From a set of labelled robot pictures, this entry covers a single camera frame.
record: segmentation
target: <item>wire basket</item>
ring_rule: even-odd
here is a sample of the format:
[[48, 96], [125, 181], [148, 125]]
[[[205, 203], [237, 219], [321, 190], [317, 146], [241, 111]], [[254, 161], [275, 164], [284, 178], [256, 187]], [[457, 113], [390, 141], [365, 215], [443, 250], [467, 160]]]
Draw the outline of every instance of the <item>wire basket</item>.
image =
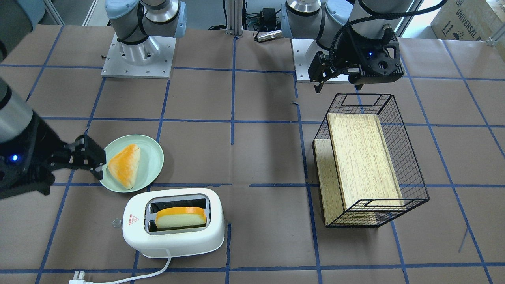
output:
[[[429, 201], [423, 175], [393, 95], [337, 94], [326, 115], [329, 113], [378, 115], [402, 199], [360, 199], [344, 208], [344, 212], [326, 227], [380, 227]], [[326, 115], [315, 139], [330, 139]], [[401, 201], [403, 205], [375, 205], [384, 201]]]

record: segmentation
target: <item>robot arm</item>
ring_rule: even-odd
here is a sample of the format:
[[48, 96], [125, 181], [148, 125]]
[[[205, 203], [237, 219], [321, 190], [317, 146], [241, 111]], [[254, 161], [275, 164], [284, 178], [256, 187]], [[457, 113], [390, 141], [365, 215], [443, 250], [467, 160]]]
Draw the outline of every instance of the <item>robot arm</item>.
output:
[[[0, 2], [0, 62], [33, 30], [44, 13], [42, 1]], [[65, 143], [0, 79], [0, 199], [29, 191], [49, 194], [52, 171], [86, 169], [102, 179], [104, 150], [86, 135]]]
[[178, 0], [107, 0], [105, 10], [122, 59], [131, 65], [158, 60], [160, 47], [152, 36], [178, 38], [186, 33], [186, 4]]
[[314, 39], [317, 50], [309, 67], [316, 93], [324, 82], [346, 74], [356, 89], [364, 84], [394, 82], [403, 76], [398, 40], [392, 27], [401, 17], [434, 11], [406, 12], [412, 1], [287, 0], [282, 6], [282, 34], [288, 38]]

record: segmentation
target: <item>white toaster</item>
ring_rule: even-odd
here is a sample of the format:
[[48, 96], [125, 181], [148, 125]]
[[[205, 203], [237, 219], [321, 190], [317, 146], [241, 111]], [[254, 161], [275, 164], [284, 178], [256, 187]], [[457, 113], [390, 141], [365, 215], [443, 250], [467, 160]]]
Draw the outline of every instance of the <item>white toaster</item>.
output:
[[[207, 223], [159, 229], [156, 213], [172, 207], [200, 207]], [[208, 188], [178, 188], [138, 194], [126, 204], [123, 237], [146, 257], [168, 258], [208, 253], [224, 242], [225, 220], [218, 195]]]

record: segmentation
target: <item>plate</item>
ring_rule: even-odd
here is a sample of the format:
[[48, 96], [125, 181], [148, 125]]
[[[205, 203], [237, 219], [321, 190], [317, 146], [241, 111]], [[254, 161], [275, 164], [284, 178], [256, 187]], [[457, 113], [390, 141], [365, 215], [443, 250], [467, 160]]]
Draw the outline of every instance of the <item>plate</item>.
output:
[[[112, 177], [107, 164], [112, 157], [130, 144], [137, 144], [140, 148], [140, 163], [138, 166], [135, 185], [131, 189], [127, 190], [114, 177]], [[104, 172], [104, 178], [100, 181], [100, 183], [107, 189], [117, 193], [135, 192], [148, 186], [160, 174], [161, 168], [163, 167], [163, 160], [165, 158], [163, 150], [156, 140], [149, 136], [140, 134], [120, 137], [107, 145], [104, 150], [107, 157], [107, 164], [102, 169]]]

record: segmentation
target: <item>bread slice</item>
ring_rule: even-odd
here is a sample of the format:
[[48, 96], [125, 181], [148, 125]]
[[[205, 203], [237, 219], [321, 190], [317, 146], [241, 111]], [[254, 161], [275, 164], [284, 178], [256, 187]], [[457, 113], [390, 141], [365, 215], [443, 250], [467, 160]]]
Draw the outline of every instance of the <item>bread slice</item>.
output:
[[125, 188], [130, 189], [137, 180], [140, 163], [140, 148], [137, 144], [126, 146], [109, 161], [107, 167], [111, 175]]
[[207, 218], [200, 207], [172, 207], [156, 213], [156, 227], [180, 228], [205, 225]]

